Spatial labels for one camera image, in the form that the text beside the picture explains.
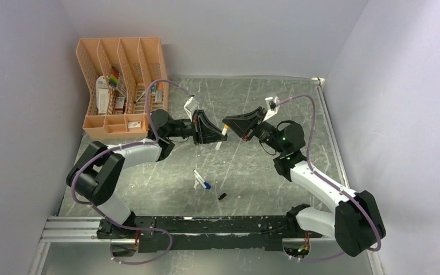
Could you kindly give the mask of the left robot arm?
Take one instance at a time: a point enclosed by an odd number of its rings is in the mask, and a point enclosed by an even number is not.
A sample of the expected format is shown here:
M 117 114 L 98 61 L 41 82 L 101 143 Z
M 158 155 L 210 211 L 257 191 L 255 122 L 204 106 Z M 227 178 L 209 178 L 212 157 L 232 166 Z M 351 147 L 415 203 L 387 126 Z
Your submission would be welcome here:
M 152 112 L 151 121 L 148 136 L 138 142 L 112 146 L 100 141 L 90 143 L 66 178 L 69 187 L 114 221 L 112 229 L 121 238 L 132 236 L 136 229 L 136 215 L 115 194 L 123 170 L 165 160 L 175 146 L 172 138 L 192 138 L 196 145 L 227 139 L 200 109 L 191 119 L 173 119 L 158 109 Z

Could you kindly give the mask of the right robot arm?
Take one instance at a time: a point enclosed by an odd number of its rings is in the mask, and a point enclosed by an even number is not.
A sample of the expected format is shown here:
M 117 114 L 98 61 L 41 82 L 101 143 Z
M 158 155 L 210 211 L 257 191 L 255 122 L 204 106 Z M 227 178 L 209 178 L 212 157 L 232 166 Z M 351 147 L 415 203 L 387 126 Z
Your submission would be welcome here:
M 279 128 L 265 120 L 267 113 L 258 107 L 222 121 L 242 140 L 257 138 L 260 144 L 274 149 L 278 153 L 273 159 L 277 173 L 308 190 L 329 208 L 325 212 L 302 207 L 287 220 L 287 232 L 292 237 L 311 231 L 333 238 L 351 257 L 365 250 L 380 249 L 386 230 L 375 197 L 368 191 L 347 188 L 315 169 L 301 152 L 306 145 L 302 126 L 286 120 L 286 127 Z

